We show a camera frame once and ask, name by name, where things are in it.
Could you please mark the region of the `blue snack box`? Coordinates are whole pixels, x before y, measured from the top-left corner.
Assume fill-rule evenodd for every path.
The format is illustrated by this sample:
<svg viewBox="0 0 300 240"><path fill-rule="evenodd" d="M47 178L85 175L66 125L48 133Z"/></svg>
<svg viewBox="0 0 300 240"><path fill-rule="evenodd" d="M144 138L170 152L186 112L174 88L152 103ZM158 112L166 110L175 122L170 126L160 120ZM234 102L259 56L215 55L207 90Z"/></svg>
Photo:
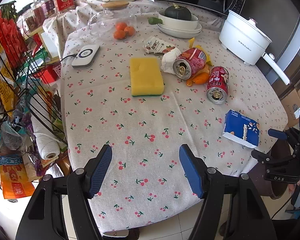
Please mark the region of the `blue snack box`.
<svg viewBox="0 0 300 240"><path fill-rule="evenodd" d="M225 115L222 136L248 148L259 144L260 124L241 113L229 110Z"/></svg>

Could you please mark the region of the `red cartoon drink can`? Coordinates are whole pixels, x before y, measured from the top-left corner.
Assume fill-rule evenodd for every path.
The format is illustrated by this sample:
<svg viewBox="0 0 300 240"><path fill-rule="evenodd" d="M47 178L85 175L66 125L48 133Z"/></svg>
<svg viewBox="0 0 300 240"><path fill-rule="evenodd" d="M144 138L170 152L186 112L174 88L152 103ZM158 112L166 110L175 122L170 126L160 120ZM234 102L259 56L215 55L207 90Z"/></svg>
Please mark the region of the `red cartoon drink can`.
<svg viewBox="0 0 300 240"><path fill-rule="evenodd" d="M197 48L184 51L174 61L173 70L175 75L182 80L188 80L205 67L204 56L204 53Z"/></svg>

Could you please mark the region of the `lower brown cardboard box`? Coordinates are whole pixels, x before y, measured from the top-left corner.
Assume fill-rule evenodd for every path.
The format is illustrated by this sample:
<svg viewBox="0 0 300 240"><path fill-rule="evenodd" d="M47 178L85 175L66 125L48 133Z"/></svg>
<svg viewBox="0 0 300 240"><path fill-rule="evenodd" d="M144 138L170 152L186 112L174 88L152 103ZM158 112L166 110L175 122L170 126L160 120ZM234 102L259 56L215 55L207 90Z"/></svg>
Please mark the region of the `lower brown cardboard box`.
<svg viewBox="0 0 300 240"><path fill-rule="evenodd" d="M300 88L294 88L281 103L288 116L288 127L294 127L299 123L300 116Z"/></svg>

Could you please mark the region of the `yellow green sponge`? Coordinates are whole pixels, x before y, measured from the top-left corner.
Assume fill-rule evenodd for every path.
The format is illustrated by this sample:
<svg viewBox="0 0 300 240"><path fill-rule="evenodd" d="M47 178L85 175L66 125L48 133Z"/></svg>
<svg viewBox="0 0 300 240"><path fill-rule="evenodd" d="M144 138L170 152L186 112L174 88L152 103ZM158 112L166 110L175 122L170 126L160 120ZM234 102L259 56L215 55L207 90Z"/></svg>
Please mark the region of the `yellow green sponge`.
<svg viewBox="0 0 300 240"><path fill-rule="evenodd" d="M132 96L157 96L164 92L164 81L158 59L133 57L130 59L130 86Z"/></svg>

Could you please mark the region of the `cherry print tablecloth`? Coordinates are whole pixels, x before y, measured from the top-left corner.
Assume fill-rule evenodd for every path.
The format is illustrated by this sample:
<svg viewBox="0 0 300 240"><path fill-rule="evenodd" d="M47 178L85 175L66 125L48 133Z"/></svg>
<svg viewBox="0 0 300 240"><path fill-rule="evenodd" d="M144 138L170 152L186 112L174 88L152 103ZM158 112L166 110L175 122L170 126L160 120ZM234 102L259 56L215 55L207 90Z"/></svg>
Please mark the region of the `cherry print tablecloth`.
<svg viewBox="0 0 300 240"><path fill-rule="evenodd" d="M129 63L146 56L147 38L160 38L182 51L189 47L187 40L168 37L148 23L168 2L130 3L137 18L136 34L127 41L101 41L94 64L84 70L72 68L71 55L98 42L87 23L101 5L84 0L76 4L74 10L45 20L43 28L63 59L62 115L72 168L83 167L105 144L113 149L103 185L90 201L102 233L156 223L199 202L179 164L182 144L223 174L250 171L256 163L251 149L222 136L229 110L258 122L259 151L267 153L275 144L267 131L285 128L286 111L262 72L221 46L220 18L190 7L203 27L195 43L230 75L228 98L215 105L207 99L205 85L188 87L167 73L162 76L161 96L131 95Z"/></svg>

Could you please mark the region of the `white crumpled tissue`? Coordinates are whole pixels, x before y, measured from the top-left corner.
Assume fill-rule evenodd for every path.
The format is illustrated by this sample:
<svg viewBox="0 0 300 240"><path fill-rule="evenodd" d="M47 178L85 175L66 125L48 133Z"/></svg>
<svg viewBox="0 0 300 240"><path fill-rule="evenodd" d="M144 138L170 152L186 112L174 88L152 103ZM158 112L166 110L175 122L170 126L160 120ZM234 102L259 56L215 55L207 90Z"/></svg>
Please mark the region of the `white crumpled tissue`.
<svg viewBox="0 0 300 240"><path fill-rule="evenodd" d="M168 53L164 54L161 61L160 69L168 74L175 74L173 70L174 61L181 54L181 51L178 48L174 48Z"/></svg>

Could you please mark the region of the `dark grey refrigerator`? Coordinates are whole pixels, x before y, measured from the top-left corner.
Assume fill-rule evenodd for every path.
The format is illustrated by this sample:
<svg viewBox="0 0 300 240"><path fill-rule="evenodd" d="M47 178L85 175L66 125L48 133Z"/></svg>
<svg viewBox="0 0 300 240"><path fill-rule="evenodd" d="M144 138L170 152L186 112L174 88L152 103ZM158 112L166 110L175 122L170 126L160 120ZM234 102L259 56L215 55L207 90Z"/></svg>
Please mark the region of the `dark grey refrigerator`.
<svg viewBox="0 0 300 240"><path fill-rule="evenodd" d="M266 49L290 79L285 85L263 59L256 65L280 99L294 89L300 79L300 12L292 0L246 0L241 15L256 21L272 42Z"/></svg>

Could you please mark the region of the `yellow snack wrapper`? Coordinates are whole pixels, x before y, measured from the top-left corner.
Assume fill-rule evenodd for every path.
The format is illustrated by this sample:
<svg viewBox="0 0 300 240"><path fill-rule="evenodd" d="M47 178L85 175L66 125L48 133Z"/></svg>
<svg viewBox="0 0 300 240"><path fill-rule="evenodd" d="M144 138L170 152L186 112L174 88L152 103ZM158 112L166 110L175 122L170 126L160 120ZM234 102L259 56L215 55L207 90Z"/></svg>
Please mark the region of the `yellow snack wrapper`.
<svg viewBox="0 0 300 240"><path fill-rule="evenodd" d="M188 40L188 43L189 43L189 49L191 48L197 48L199 50L201 50L203 53L204 53L204 59L205 59L205 62L210 65L211 67L213 67L213 62L211 61L211 57L210 55L208 54L208 52L199 44L195 44L195 38L191 38Z"/></svg>

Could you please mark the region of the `front orange mandarin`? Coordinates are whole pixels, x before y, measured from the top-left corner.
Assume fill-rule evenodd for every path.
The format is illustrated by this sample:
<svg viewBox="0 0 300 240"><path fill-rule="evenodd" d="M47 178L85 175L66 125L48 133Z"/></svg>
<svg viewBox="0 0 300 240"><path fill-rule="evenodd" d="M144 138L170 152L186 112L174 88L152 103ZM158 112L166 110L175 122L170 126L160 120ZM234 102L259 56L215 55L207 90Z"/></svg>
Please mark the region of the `front orange mandarin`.
<svg viewBox="0 0 300 240"><path fill-rule="evenodd" d="M124 40L126 38L127 34L124 30L116 30L113 33L113 37L116 40Z"/></svg>

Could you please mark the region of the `orange mandarin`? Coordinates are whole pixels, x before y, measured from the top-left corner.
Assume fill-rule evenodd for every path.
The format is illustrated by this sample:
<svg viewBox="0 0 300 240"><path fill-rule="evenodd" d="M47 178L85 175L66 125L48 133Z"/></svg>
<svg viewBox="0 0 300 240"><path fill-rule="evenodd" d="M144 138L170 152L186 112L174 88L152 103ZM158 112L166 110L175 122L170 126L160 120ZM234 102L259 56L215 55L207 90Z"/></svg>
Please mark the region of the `orange mandarin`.
<svg viewBox="0 0 300 240"><path fill-rule="evenodd" d="M127 34L124 30L116 30L113 33L113 37L116 40L124 40L126 38Z"/></svg>
<svg viewBox="0 0 300 240"><path fill-rule="evenodd" d="M115 25L116 30L125 30L126 27L127 27L126 22L118 22Z"/></svg>
<svg viewBox="0 0 300 240"><path fill-rule="evenodd" d="M124 32L126 33L126 36L132 37L135 35L136 30L133 26L127 26L125 27Z"/></svg>

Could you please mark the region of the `stacked white bowls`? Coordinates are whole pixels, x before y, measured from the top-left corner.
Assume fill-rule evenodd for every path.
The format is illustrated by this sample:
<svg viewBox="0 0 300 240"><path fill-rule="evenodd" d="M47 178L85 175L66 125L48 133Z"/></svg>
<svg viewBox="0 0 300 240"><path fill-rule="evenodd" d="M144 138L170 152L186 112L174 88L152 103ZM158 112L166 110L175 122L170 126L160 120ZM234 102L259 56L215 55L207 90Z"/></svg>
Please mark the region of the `stacked white bowls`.
<svg viewBox="0 0 300 240"><path fill-rule="evenodd" d="M202 25L199 23L195 15L191 15L191 20L178 20L169 18L164 15L164 10L158 12L158 19L162 23L158 23L158 28L165 34L178 38L196 37L202 30Z"/></svg>

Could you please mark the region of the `left orange mandarin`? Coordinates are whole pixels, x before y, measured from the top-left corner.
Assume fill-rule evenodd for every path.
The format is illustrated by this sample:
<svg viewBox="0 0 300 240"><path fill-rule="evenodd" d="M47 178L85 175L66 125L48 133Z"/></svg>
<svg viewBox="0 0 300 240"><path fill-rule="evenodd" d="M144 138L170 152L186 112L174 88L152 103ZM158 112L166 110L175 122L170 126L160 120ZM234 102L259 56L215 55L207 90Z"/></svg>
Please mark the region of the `left orange mandarin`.
<svg viewBox="0 0 300 240"><path fill-rule="evenodd" d="M126 27L127 27L126 22L118 22L115 25L116 30L125 30Z"/></svg>

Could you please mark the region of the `glass teapot wooden lid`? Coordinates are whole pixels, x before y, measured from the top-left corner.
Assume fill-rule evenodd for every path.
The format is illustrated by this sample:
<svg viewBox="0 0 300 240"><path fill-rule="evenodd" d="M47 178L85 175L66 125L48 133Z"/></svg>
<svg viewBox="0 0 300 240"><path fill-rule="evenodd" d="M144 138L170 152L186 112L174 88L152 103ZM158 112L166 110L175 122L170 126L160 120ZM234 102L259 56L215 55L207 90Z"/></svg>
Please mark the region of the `glass teapot wooden lid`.
<svg viewBox="0 0 300 240"><path fill-rule="evenodd" d="M103 41L117 41L113 37L113 33L116 31L115 25L118 22L126 22L127 26L137 29L136 15L129 7L129 2L103 2L101 6L102 10L91 16L87 24L91 36L96 36Z"/></svg>

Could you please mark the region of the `dark green pumpkin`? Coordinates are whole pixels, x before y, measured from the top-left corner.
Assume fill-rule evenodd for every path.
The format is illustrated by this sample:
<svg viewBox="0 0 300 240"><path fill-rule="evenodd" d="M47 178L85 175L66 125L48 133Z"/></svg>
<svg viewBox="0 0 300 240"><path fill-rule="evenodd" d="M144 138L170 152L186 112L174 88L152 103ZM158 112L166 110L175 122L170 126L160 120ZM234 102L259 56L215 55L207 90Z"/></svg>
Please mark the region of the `dark green pumpkin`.
<svg viewBox="0 0 300 240"><path fill-rule="evenodd" d="M169 18L190 21L192 16L189 9L173 3L172 6L165 9L164 15Z"/></svg>

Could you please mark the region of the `white wireless charger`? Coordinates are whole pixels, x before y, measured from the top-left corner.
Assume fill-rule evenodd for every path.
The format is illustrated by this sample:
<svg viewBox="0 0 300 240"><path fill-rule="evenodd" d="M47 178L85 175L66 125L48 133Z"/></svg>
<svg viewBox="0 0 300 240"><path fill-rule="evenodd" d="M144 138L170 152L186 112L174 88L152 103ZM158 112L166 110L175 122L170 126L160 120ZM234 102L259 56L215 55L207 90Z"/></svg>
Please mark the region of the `white wireless charger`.
<svg viewBox="0 0 300 240"><path fill-rule="evenodd" d="M90 67L96 58L99 48L100 46L98 44L83 46L72 61L71 66L74 69L86 69Z"/></svg>

